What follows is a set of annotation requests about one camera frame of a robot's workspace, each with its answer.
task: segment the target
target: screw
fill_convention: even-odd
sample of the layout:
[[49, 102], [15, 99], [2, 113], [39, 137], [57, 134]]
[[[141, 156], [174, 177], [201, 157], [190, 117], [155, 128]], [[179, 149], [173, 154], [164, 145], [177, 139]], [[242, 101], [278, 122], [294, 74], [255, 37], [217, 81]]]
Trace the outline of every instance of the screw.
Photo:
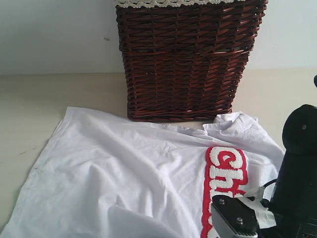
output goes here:
[[242, 219], [241, 217], [238, 217], [238, 218], [237, 218], [237, 223], [238, 223], [239, 225], [243, 225], [243, 219]]

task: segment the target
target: white wall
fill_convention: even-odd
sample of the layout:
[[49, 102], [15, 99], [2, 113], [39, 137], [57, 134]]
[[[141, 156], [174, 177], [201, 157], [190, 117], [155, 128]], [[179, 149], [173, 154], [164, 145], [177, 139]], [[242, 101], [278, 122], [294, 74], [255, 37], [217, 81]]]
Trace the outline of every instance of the white wall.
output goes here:
[[[0, 74], [122, 72], [115, 17], [112, 0], [0, 0]], [[247, 67], [317, 67], [316, 17], [270, 0]]]

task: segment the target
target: black device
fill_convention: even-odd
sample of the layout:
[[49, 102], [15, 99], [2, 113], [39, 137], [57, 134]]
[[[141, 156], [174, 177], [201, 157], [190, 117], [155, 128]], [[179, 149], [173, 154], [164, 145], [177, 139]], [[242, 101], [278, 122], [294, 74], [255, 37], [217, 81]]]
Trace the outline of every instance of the black device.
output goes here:
[[[317, 87], [317, 76], [314, 83]], [[284, 125], [282, 139], [286, 153], [271, 201], [261, 201], [274, 214], [276, 226], [260, 230], [254, 210], [236, 198], [218, 195], [211, 209], [220, 238], [317, 238], [317, 108], [296, 109]]]

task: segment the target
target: woven wicker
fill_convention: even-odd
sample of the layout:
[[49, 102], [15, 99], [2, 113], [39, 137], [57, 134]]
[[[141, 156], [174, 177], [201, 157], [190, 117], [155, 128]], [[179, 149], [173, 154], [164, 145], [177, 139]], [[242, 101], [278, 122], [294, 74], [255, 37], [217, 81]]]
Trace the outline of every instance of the woven wicker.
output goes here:
[[116, 7], [129, 118], [205, 120], [231, 112], [266, 4]]

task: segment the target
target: wicker basket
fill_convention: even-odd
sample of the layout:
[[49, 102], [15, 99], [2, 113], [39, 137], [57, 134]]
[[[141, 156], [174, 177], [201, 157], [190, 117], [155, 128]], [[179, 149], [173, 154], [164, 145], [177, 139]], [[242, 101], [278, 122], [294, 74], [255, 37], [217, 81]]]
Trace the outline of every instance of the wicker basket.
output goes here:
[[204, 120], [231, 112], [266, 4], [117, 6], [129, 118]]

